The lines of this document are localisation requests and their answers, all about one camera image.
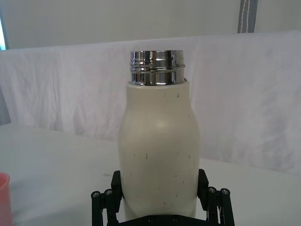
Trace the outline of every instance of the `bottle mouth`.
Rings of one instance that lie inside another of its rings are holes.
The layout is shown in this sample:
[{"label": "bottle mouth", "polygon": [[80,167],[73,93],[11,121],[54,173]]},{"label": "bottle mouth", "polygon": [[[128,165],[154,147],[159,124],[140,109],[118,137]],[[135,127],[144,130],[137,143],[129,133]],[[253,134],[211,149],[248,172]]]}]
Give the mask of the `bottle mouth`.
[{"label": "bottle mouth", "polygon": [[182,50],[150,50],[131,53],[129,83],[138,86],[165,86],[185,82]]}]

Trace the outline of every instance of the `bottle neck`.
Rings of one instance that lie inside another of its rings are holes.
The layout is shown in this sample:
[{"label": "bottle neck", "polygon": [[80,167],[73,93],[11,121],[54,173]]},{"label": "bottle neck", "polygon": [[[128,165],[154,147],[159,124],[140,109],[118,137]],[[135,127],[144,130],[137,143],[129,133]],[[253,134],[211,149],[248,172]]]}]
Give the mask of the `bottle neck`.
[{"label": "bottle neck", "polygon": [[189,82],[170,86],[136,86],[127,87],[127,106],[190,106]]}]

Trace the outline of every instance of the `white backdrop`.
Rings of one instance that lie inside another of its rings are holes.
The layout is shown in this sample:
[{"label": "white backdrop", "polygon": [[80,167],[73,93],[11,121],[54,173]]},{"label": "white backdrop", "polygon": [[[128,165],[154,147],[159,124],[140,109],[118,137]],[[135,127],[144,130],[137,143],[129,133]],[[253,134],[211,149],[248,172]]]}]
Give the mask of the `white backdrop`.
[{"label": "white backdrop", "polygon": [[131,50],[183,49],[204,158],[301,175],[301,32],[0,52],[12,122],[116,140]]}]

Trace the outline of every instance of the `white table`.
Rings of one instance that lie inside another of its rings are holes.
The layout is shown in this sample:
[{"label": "white table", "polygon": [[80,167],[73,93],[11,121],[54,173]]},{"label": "white table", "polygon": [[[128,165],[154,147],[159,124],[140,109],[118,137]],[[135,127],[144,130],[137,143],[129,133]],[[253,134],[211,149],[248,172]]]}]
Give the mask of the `white table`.
[{"label": "white table", "polygon": [[[301,181],[204,160],[209,185],[231,190],[238,226],[300,225]],[[0,171],[11,176],[16,226],[90,226],[94,190],[110,188],[117,144],[14,124],[0,126]],[[118,218],[123,220],[123,208]],[[198,218],[204,218],[198,202]]]}]

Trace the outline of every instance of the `bottle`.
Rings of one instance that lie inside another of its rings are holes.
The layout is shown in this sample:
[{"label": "bottle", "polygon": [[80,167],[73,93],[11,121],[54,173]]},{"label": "bottle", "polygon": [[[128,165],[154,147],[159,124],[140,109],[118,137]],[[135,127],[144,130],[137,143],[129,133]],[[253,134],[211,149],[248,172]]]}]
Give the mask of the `bottle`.
[{"label": "bottle", "polygon": [[132,52],[119,129],[126,220],[195,217],[200,135],[181,50]]}]

